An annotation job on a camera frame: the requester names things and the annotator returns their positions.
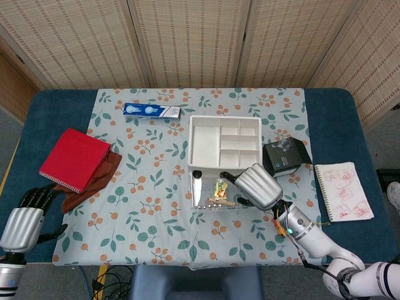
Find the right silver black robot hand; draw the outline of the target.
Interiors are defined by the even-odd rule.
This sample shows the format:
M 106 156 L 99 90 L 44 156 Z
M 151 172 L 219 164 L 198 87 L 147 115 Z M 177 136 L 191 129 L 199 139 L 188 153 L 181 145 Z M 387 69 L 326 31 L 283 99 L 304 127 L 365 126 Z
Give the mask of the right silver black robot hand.
M 283 189 L 260 164 L 253 164 L 237 176 L 223 171 L 219 177 L 240 190 L 242 196 L 237 202 L 243 206 L 256 207 L 261 211 L 276 211 L 279 208 Z

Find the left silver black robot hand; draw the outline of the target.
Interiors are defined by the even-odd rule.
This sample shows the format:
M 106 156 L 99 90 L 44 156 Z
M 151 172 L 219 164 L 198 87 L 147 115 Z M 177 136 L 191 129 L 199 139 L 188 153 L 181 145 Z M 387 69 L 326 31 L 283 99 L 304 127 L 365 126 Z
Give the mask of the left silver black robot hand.
M 6 253 L 25 254 L 42 244 L 58 238 L 67 229 L 60 225 L 55 231 L 42 234 L 44 219 L 51 204 L 61 192 L 55 190 L 56 184 L 35 187 L 27 191 L 19 205 L 14 208 L 7 220 L 1 237 L 1 248 Z

